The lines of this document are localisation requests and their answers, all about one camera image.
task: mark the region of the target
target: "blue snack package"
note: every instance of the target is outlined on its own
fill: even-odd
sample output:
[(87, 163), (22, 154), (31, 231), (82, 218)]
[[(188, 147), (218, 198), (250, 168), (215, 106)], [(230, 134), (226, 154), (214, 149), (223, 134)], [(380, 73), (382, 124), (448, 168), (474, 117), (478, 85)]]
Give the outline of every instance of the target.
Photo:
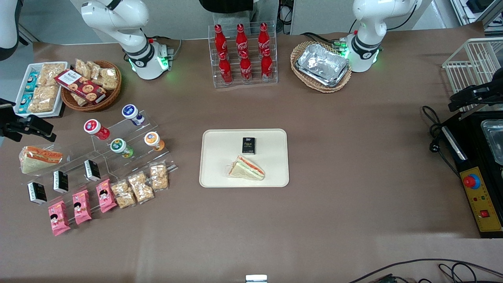
[(28, 105), (30, 105), (32, 98), (32, 93), (23, 94), (23, 96), (21, 97), (21, 102), (19, 103), (19, 114), (28, 113)]
[(26, 87), (25, 91), (26, 92), (33, 92), (35, 88), (37, 87), (37, 79), (38, 79), (38, 72), (33, 71), (30, 73), (28, 76), (28, 80), (26, 81)]

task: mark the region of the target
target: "brown tablecloth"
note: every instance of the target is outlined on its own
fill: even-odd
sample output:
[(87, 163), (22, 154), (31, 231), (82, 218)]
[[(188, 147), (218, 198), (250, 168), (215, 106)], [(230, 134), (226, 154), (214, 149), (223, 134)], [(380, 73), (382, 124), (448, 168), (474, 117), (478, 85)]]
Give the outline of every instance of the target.
[[(1, 278), (243, 282), (246, 274), (263, 273), (270, 282), (345, 282), (421, 257), (501, 269), (503, 240), (478, 239), (461, 184), (428, 150), (429, 125), (420, 116), (425, 104), (443, 119), (450, 115), (441, 63), (466, 39), (482, 36), (478, 24), (390, 32), (374, 66), (334, 94), (307, 88), (290, 70), (290, 52), (302, 36), (278, 37), (277, 85), (231, 90), (214, 89), (206, 40), (184, 41), (173, 70), (154, 81), (134, 74), (117, 44), (35, 44), (36, 61), (104, 59), (123, 74), (111, 108), (67, 109), (50, 120), (58, 143), (89, 138), (85, 120), (111, 125), (121, 120), (123, 105), (134, 103), (169, 133), (179, 169), (171, 189), (156, 199), (54, 237), (47, 210), (28, 201), (18, 169), (21, 147), (45, 142), (6, 140), (0, 149)], [(201, 187), (202, 134), (219, 128), (284, 129), (290, 183)], [(390, 272), (440, 280), (433, 263)]]

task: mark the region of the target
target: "red cookie box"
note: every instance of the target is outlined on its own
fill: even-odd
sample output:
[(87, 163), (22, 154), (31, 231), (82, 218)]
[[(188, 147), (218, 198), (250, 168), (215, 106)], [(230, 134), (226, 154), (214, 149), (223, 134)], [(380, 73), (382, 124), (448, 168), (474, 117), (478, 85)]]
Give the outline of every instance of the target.
[(105, 89), (73, 70), (66, 69), (54, 79), (64, 88), (84, 98), (92, 105), (97, 105), (106, 98), (107, 91)]

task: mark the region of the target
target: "yellow control panel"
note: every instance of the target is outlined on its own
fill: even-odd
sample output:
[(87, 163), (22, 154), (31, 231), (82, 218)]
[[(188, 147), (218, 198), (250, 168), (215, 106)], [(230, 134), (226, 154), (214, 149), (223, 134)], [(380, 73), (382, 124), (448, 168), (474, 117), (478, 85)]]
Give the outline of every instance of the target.
[(468, 201), (481, 232), (502, 231), (491, 198), (478, 167), (459, 173), (465, 187)]

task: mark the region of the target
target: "yogurt bottle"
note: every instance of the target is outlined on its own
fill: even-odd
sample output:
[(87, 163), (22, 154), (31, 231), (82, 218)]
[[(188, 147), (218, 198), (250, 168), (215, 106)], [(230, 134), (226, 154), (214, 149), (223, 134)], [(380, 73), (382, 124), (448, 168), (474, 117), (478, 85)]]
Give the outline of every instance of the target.
[(143, 138), (149, 147), (153, 147), (155, 151), (160, 151), (164, 148), (164, 141), (160, 139), (159, 134), (151, 131)]
[(131, 120), (135, 126), (139, 126), (145, 121), (145, 117), (140, 114), (138, 108), (133, 104), (128, 104), (122, 108), (122, 116)]
[(88, 120), (84, 124), (84, 131), (89, 134), (95, 135), (97, 138), (101, 140), (105, 140), (110, 136), (110, 130), (103, 127), (100, 122), (96, 119)]
[(126, 141), (121, 138), (114, 139), (110, 144), (110, 149), (115, 153), (121, 154), (124, 158), (130, 158), (134, 153), (133, 148), (128, 146)]

